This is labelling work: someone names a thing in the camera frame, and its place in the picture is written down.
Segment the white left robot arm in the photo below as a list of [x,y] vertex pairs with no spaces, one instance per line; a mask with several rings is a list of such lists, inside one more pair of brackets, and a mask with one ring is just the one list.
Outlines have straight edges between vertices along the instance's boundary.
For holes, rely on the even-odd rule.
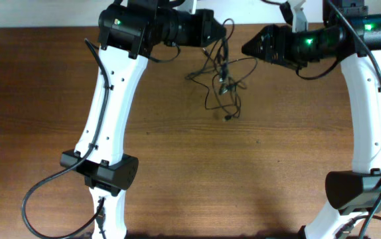
[[139,161],[123,152],[133,96],[151,51],[159,43],[206,47],[226,29],[211,9],[176,10],[168,1],[114,1],[100,14],[99,76],[84,131],[61,166],[77,164],[94,202],[93,238],[125,238],[125,193]]

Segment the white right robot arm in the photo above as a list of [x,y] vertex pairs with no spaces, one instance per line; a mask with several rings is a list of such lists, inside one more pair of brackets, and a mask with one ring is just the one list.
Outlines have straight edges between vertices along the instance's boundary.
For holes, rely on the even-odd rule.
[[327,201],[296,237],[349,238],[360,225],[364,238],[381,211],[381,14],[371,15],[363,1],[324,1],[324,27],[311,31],[302,5],[282,3],[285,25],[264,27],[242,52],[294,71],[324,58],[341,68],[354,132],[352,169],[328,173]]

